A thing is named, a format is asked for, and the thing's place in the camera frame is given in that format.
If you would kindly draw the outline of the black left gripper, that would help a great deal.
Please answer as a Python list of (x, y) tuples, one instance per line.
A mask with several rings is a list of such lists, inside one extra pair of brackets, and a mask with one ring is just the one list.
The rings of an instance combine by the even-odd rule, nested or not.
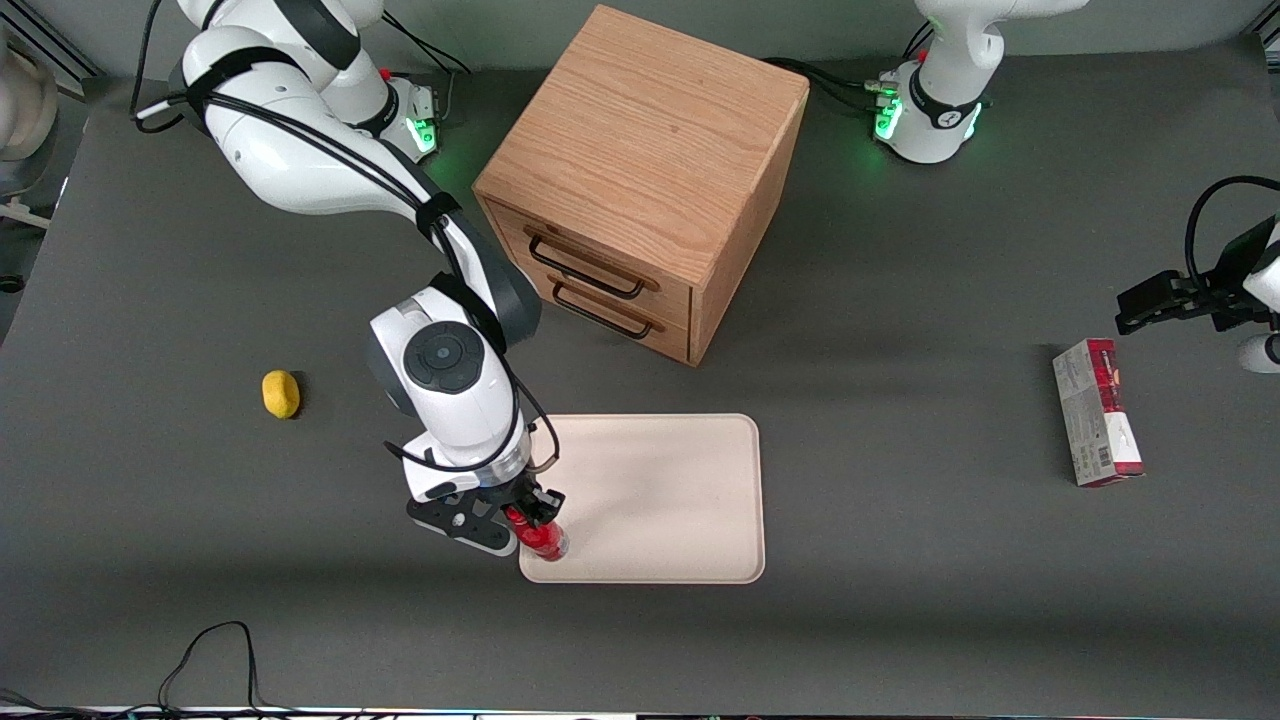
[(1251, 291), (1245, 278), (1265, 256), (1274, 233), (1272, 222), (1261, 222), (1235, 237), (1217, 264), (1192, 283), (1181, 272), (1164, 270), (1121, 292), (1115, 324), (1120, 336), (1170, 320), (1210, 315), (1219, 333), (1244, 324), (1268, 324), (1274, 311)]

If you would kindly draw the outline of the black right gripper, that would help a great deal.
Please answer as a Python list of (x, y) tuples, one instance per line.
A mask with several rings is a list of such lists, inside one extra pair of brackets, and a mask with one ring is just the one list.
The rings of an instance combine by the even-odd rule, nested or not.
[(472, 489), (470, 497), (474, 515), (502, 510), (512, 537), (520, 543), (527, 542), (529, 523), (535, 528), (554, 523), (564, 503), (563, 493), (543, 489), (538, 474), (529, 469), (502, 484)]

